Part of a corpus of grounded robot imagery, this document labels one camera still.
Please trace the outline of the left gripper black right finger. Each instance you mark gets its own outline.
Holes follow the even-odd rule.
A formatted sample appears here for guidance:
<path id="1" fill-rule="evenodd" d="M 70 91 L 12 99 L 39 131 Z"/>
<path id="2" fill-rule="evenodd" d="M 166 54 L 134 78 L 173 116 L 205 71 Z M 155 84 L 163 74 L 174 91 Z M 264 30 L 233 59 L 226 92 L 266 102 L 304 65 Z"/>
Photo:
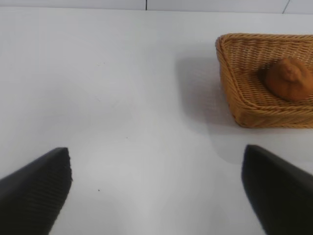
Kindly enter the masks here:
<path id="1" fill-rule="evenodd" d="M 313 233 L 313 176 L 268 150 L 247 145 L 241 173 L 246 196 L 268 235 Z"/>

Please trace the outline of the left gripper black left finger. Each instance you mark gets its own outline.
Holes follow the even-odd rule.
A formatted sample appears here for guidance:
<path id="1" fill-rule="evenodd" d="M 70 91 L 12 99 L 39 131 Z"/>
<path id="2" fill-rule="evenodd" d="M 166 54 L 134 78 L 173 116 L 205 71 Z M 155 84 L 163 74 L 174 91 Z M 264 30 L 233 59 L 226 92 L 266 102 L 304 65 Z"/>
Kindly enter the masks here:
<path id="1" fill-rule="evenodd" d="M 68 148 L 57 147 L 0 181 L 0 233 L 50 233 L 72 184 Z"/>

